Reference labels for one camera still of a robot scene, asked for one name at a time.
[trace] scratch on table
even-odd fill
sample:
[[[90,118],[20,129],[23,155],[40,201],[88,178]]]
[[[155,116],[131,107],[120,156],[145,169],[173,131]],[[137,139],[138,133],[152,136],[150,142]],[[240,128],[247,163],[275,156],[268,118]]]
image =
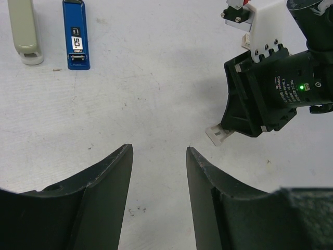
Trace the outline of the scratch on table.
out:
[[[122,45],[119,45],[119,47],[122,47],[122,48],[127,49],[127,50],[129,50],[130,52],[134,53],[134,51],[133,51],[132,49],[128,48],[128,47],[125,47],[125,46],[122,46]]]
[[[16,133],[15,131],[5,130],[5,129],[0,129],[0,131],[2,131],[2,132],[7,132],[7,133],[13,133],[13,134]]]
[[[19,73],[21,73],[21,70],[19,70],[16,75],[15,75],[15,78],[19,75]]]
[[[111,120],[113,120],[120,128],[124,128],[123,127],[123,125],[121,125],[120,123],[118,123],[115,119],[113,119],[112,117],[110,117],[110,116],[108,116]]]
[[[156,81],[158,84],[158,90],[161,91],[161,87],[160,87],[160,83],[158,81]]]
[[[129,78],[139,78],[139,77],[146,77],[148,76],[147,74],[140,74],[140,75],[134,75],[134,76],[129,76],[129,77],[120,77],[118,79],[123,80],[123,79],[129,79]]]
[[[97,95],[95,96],[95,98],[97,98],[98,96],[99,96],[99,94],[101,93],[101,89],[99,89],[99,91],[98,91],[98,93],[97,93]]]
[[[72,101],[74,101],[75,99],[76,99],[76,79],[77,79],[77,77],[78,77],[78,73],[76,72],[75,73],[75,81],[74,81],[74,94],[73,94],[73,99],[72,99]]]
[[[135,66],[137,66],[140,70],[144,71],[143,68],[141,68],[139,65],[137,65],[135,62],[131,61]]]

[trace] white plastic bracket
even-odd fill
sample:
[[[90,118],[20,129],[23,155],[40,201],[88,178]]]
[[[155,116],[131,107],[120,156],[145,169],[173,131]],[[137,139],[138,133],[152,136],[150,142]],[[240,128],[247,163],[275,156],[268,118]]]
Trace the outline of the white plastic bracket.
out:
[[[269,57],[269,49],[275,52],[283,41],[285,0],[253,0],[247,7],[254,12],[250,31],[251,57],[259,63],[260,55]]]
[[[14,46],[22,62],[42,63],[44,57],[32,0],[8,0],[8,9]]]
[[[216,147],[221,146],[222,142],[233,133],[234,131],[222,129],[221,124],[206,129],[206,134],[212,140]]]
[[[246,33],[242,38],[241,46],[243,48],[246,48],[248,50],[251,49],[251,43],[250,43],[250,33]]]

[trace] black plastic mount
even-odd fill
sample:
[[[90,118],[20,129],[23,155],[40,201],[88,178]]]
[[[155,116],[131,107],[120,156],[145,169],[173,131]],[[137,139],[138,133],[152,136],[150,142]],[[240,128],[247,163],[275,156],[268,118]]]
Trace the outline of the black plastic mount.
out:
[[[0,190],[0,249],[117,250],[132,161],[124,145],[41,192]]]
[[[233,7],[229,6],[227,9],[223,11],[221,14],[221,17],[223,19],[232,21],[232,22],[237,22],[237,23],[242,23],[245,22],[249,19],[250,17],[250,11],[241,8],[241,9],[234,9]]]
[[[279,44],[279,51],[270,50],[270,57],[260,57],[255,64],[248,51],[225,63],[228,82],[228,103],[221,126],[250,137],[262,132],[279,131],[296,114],[295,108],[279,108],[267,103],[263,96],[265,82],[258,82],[255,71],[274,61],[286,58],[289,52]]]
[[[333,249],[333,189],[254,189],[187,149],[197,250]]]

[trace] white table surface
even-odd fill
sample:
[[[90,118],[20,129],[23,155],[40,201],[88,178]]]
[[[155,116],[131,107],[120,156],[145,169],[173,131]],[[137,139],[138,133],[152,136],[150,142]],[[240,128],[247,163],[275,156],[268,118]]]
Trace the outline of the white table surface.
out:
[[[300,108],[278,133],[234,134],[221,147],[205,135],[226,106],[223,64],[245,51],[244,33],[220,18],[225,1],[86,0],[89,71],[67,69],[61,1],[34,2],[45,61],[26,66],[14,49],[7,1],[0,0],[1,188],[41,190],[132,143],[119,250],[194,250],[190,145],[268,192],[332,185],[333,114]],[[290,16],[285,27],[285,46],[293,54],[305,50]]]

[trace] small white connector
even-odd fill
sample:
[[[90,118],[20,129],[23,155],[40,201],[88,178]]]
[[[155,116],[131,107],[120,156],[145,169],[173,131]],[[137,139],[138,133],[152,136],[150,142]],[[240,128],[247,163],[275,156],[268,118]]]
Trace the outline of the small white connector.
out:
[[[250,44],[250,33],[246,33],[242,38],[241,46],[243,48],[246,48],[248,50],[251,50],[251,44]]]
[[[212,140],[216,147],[222,145],[222,142],[232,135],[234,131],[222,129],[221,124],[209,127],[206,129],[206,134]]]
[[[8,0],[12,37],[16,51],[24,64],[44,61],[38,34],[38,21],[32,0]]]

